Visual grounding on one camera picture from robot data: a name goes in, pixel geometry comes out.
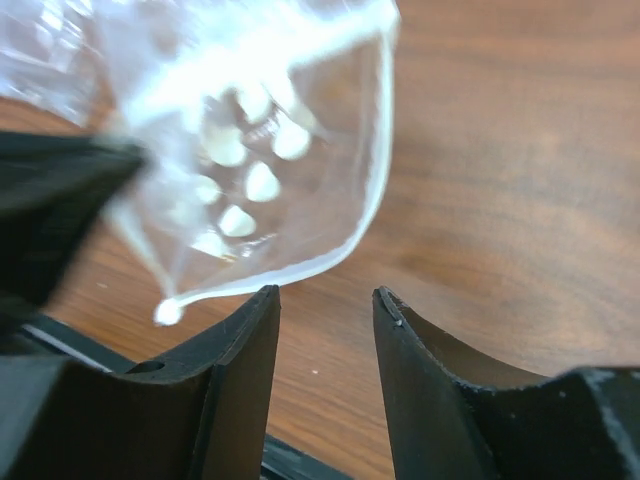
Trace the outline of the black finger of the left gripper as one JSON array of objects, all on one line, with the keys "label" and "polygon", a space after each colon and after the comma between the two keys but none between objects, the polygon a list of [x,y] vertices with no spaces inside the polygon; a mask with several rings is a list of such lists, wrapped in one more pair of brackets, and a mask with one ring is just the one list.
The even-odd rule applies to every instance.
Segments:
[{"label": "black finger of the left gripper", "polygon": [[47,304],[100,210],[146,162],[127,139],[2,131],[2,324]]}]

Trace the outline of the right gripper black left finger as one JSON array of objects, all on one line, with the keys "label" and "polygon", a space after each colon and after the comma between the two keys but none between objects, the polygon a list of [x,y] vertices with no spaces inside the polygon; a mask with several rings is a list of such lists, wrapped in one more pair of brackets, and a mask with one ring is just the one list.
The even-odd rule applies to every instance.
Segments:
[{"label": "right gripper black left finger", "polygon": [[280,323],[266,286],[151,360],[108,369],[30,316],[1,349],[5,479],[257,479]]}]

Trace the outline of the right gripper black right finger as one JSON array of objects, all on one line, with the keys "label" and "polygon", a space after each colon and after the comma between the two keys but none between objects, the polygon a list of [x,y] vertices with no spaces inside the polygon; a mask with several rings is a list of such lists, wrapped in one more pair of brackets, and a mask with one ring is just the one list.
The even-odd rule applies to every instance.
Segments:
[{"label": "right gripper black right finger", "polygon": [[399,479],[635,479],[639,370],[543,377],[486,355],[391,290],[372,297]]}]

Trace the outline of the clear zip top bag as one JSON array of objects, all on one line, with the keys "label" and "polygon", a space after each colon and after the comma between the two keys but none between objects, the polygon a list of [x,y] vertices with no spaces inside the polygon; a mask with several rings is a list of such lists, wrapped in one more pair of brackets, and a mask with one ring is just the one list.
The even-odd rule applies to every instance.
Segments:
[{"label": "clear zip top bag", "polygon": [[385,191],[392,1],[5,1],[1,94],[148,154],[105,217],[163,291],[154,320],[343,261]]}]

